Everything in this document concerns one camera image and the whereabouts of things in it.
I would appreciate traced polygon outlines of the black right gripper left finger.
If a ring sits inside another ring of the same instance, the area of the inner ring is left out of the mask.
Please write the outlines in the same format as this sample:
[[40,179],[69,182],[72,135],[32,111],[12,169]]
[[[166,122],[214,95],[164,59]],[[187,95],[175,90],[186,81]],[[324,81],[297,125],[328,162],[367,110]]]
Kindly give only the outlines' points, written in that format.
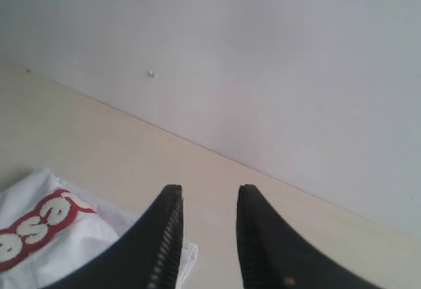
[[117,242],[50,288],[175,288],[182,248],[182,187],[169,184]]

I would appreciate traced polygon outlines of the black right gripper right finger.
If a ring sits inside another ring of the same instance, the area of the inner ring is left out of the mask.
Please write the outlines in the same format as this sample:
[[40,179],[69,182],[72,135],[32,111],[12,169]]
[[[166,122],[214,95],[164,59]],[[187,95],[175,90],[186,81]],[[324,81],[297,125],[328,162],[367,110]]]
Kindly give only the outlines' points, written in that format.
[[237,254],[244,288],[375,288],[307,242],[252,184],[238,191]]

